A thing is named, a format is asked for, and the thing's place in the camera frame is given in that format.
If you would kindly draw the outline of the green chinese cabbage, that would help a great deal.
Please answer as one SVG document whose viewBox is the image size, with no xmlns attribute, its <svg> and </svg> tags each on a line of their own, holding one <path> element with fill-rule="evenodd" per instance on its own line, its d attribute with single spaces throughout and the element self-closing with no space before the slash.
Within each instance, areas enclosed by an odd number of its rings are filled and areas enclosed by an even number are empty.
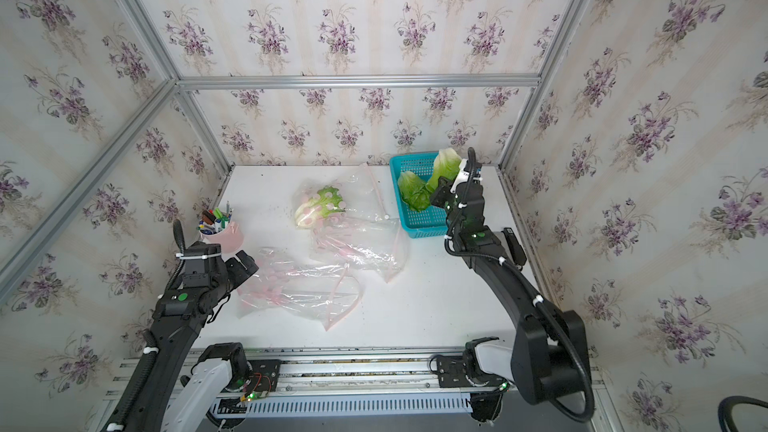
<svg viewBox="0 0 768 432">
<path fill-rule="evenodd" d="M 431 206 L 431 195 L 426 187 L 427 181 L 412 171 L 402 171 L 397 185 L 401 200 L 414 212 L 423 212 Z"/>
</svg>

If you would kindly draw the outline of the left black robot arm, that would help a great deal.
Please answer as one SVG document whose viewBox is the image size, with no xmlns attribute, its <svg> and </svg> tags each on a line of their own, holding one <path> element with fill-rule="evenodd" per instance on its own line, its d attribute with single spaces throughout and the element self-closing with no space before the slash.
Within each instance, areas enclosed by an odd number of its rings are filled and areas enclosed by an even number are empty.
<svg viewBox="0 0 768 432">
<path fill-rule="evenodd" d="M 104 431 L 195 431 L 217 396 L 243 386 L 250 376 L 241 343 L 214 344 L 205 349 L 181 392 L 172 395 L 201 330 L 258 271 L 244 251 L 225 260 L 219 244 L 187 246 L 179 220 L 173 222 L 173 233 L 178 266 L 143 331 L 142 355 Z"/>
</svg>

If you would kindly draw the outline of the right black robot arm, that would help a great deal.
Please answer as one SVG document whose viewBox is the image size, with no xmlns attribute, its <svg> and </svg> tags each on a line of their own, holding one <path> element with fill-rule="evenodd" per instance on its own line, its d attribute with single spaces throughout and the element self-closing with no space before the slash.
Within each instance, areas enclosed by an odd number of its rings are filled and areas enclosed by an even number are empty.
<svg viewBox="0 0 768 432">
<path fill-rule="evenodd" d="M 548 402 L 567 418 L 587 423 L 595 411 L 586 328 L 574 311 L 562 311 L 523 275 L 525 253 L 513 230 L 501 235 L 485 223 L 482 166 L 469 149 L 454 179 L 441 177 L 431 196 L 446 212 L 444 249 L 464 261 L 494 293 L 511 318 L 512 346 L 497 337 L 468 342 L 467 379 L 485 385 L 499 377 L 531 405 Z"/>
</svg>

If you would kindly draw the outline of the bagged cabbage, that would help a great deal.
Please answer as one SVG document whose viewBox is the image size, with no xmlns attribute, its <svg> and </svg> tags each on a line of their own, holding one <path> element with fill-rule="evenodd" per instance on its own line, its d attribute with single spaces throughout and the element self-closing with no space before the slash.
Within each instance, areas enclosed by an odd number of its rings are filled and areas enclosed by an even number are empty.
<svg viewBox="0 0 768 432">
<path fill-rule="evenodd" d="M 439 185 L 440 178 L 453 181 L 459 173 L 461 163 L 461 156 L 453 148 L 439 150 L 433 162 L 432 175 L 426 183 L 427 190 L 433 193 Z"/>
<path fill-rule="evenodd" d="M 346 212 L 346 202 L 335 186 L 325 186 L 303 198 L 294 213 L 299 228 L 313 228 L 334 214 Z"/>
</svg>

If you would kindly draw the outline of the clear zip-top bag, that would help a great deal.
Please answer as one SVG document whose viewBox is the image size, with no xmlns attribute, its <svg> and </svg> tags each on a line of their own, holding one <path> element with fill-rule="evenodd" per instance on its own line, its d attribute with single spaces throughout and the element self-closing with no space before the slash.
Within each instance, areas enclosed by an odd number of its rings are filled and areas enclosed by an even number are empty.
<svg viewBox="0 0 768 432">
<path fill-rule="evenodd" d="M 305 181 L 294 195 L 293 222 L 294 213 L 301 200 L 316 190 L 329 185 L 339 188 L 346 202 L 346 212 L 334 214 L 330 218 L 319 222 L 316 226 L 323 222 L 331 223 L 345 217 L 371 222 L 385 221 L 392 218 L 386 209 L 379 181 L 374 177 L 372 167 L 367 164 L 361 164 L 353 167 L 349 172 L 332 173 L 329 178 L 323 180 Z"/>
<path fill-rule="evenodd" d="M 346 263 L 308 264 L 286 250 L 261 248 L 258 270 L 236 290 L 239 318 L 282 309 L 328 331 L 360 303 L 364 288 Z"/>
<path fill-rule="evenodd" d="M 376 272 L 390 282 L 405 269 L 409 237 L 398 220 L 330 217 L 312 231 L 313 257 L 338 259 L 356 271 Z"/>
</svg>

